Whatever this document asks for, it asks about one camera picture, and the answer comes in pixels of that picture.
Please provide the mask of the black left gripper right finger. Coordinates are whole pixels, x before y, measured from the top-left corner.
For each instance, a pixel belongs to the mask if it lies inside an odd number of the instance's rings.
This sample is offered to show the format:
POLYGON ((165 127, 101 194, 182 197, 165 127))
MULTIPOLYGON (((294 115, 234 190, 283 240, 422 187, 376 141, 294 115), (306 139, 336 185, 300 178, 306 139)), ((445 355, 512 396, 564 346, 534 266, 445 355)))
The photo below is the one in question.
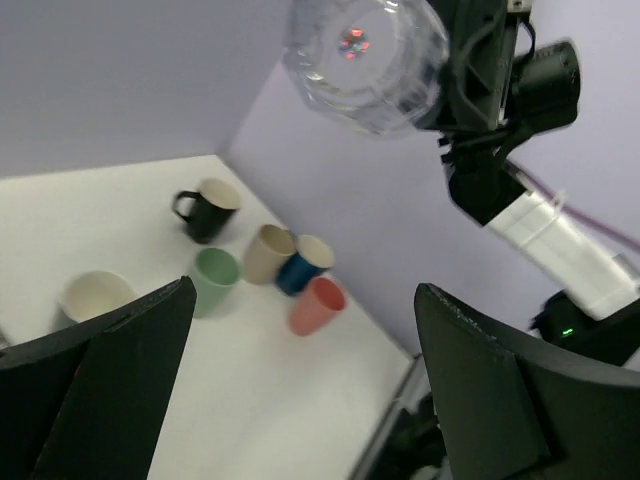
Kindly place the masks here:
POLYGON ((456 479, 636 479, 639 374, 535 338, 433 284, 414 296, 456 479))

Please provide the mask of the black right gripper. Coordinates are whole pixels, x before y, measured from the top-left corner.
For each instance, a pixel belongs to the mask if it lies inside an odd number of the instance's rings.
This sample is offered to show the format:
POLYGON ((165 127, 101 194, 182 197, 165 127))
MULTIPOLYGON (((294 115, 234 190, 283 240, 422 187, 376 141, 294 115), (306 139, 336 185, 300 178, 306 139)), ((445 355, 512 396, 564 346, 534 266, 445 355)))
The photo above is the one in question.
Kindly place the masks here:
MULTIPOLYGON (((441 109, 432 129, 443 133, 494 130, 513 46, 505 1, 432 1, 449 35, 441 109)), ((569 126, 578 116, 580 62, 564 39, 514 58, 501 129, 533 135, 569 126)))

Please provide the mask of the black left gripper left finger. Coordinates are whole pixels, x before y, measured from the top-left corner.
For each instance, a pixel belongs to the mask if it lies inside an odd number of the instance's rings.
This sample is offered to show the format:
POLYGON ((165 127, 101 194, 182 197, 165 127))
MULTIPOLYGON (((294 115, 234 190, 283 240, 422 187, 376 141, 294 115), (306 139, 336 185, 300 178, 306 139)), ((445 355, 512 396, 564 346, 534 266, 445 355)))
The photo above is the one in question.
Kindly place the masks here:
POLYGON ((183 276, 1 352, 4 479, 144 479, 196 302, 183 276))

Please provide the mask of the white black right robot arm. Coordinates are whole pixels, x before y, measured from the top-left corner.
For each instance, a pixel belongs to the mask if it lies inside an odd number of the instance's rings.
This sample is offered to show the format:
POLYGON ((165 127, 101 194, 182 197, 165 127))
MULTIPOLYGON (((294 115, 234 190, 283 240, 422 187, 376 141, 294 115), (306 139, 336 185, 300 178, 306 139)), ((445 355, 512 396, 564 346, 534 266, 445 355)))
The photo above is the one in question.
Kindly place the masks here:
POLYGON ((580 64, 567 40, 531 45, 528 1, 437 1, 449 37, 444 98, 424 130, 440 133, 453 203, 503 238, 554 280, 560 291, 533 319, 549 343, 613 365, 639 348, 639 276, 577 227, 562 196, 542 192, 509 160, 532 137, 572 124, 580 64))

